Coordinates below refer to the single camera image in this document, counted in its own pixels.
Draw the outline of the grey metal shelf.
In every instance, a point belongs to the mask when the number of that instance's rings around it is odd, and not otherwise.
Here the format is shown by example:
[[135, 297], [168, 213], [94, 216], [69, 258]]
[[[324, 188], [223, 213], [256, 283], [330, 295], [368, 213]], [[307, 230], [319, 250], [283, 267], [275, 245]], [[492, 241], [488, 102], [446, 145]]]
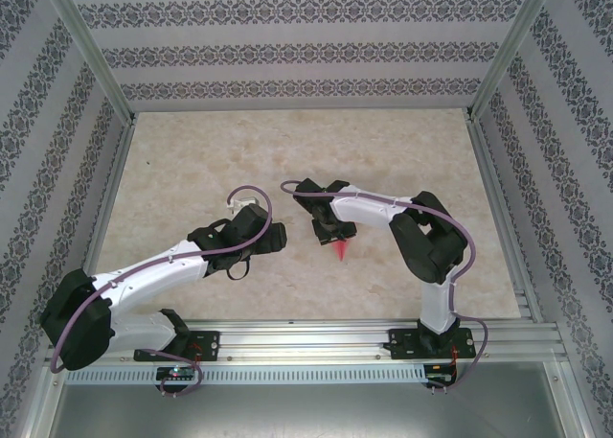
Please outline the grey metal shelf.
[[546, 396], [434, 395], [414, 384], [208, 386], [165, 399], [69, 386], [50, 438], [575, 438]]

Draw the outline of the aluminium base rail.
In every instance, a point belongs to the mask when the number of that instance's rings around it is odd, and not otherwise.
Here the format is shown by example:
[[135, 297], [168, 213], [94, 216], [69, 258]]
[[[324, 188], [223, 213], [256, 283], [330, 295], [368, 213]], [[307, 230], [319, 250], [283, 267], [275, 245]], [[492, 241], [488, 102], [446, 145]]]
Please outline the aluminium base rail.
[[[277, 362], [319, 364], [388, 363], [383, 345], [392, 329], [414, 329], [417, 322], [401, 319], [366, 320], [190, 320], [196, 330], [217, 331], [221, 364]], [[551, 361], [567, 358], [555, 323], [530, 319], [489, 320], [485, 362]]]

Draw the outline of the black mount plate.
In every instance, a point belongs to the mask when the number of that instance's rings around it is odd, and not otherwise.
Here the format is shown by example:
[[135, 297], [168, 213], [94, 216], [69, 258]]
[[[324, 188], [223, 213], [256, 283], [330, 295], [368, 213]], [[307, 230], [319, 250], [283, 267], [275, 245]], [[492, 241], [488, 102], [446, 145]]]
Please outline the black mount plate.
[[392, 359], [472, 359], [476, 348], [472, 332], [468, 328], [459, 328], [445, 334], [433, 334], [422, 329], [392, 329], [389, 342], [384, 348], [390, 352]]
[[[214, 331], [178, 334], [166, 347], [158, 349], [158, 352], [181, 357], [188, 361], [216, 361], [219, 339], [220, 333]], [[169, 360], [167, 356], [162, 357], [145, 350], [135, 350], [133, 358], [139, 362]]]

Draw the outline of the aluminium side rail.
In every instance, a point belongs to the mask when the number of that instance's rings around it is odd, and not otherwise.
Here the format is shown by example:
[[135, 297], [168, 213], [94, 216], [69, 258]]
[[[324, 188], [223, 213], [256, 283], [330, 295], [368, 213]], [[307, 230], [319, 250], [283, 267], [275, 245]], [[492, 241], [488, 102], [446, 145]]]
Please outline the aluminium side rail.
[[135, 113], [122, 133], [114, 152], [112, 166], [106, 178], [98, 215], [96, 217], [91, 236], [87, 244], [86, 256], [82, 267], [88, 275], [96, 271], [98, 259], [102, 251], [105, 233], [110, 221], [115, 199], [121, 183], [125, 162], [129, 153], [130, 144], [138, 121], [138, 113]]
[[480, 125], [469, 115], [468, 109], [464, 111], [464, 114], [468, 135], [484, 183], [493, 222], [501, 242], [502, 252], [522, 318], [530, 319], [533, 323], [544, 323], [546, 319], [538, 305], [529, 270], [514, 232], [511, 215], [493, 161], [489, 155], [483, 131]]

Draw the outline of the aluminium frame post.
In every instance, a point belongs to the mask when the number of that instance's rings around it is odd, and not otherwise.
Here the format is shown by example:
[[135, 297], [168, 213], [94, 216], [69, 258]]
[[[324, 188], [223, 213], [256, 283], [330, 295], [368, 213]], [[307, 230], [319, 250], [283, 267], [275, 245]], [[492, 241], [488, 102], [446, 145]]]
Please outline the aluminium frame post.
[[477, 89], [471, 105], [466, 109], [467, 118], [475, 123], [485, 112], [490, 98], [505, 75], [523, 40], [534, 23], [546, 0], [525, 0], [520, 6], [491, 66]]
[[131, 123], [135, 113], [128, 104], [101, 48], [92, 36], [77, 4], [73, 0], [50, 0], [64, 26], [79, 48], [84, 60], [101, 84], [105, 96], [124, 123]]

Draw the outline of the aluminium frame leg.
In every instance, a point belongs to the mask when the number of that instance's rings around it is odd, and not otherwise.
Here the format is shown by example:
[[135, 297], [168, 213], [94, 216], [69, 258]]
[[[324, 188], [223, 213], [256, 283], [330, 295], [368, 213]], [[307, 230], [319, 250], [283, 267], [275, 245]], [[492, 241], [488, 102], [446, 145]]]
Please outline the aluminium frame leg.
[[23, 438], [48, 438], [57, 413], [66, 372], [52, 373], [44, 368], [24, 425]]
[[548, 361], [543, 368], [565, 438], [594, 438], [594, 430], [568, 361]]

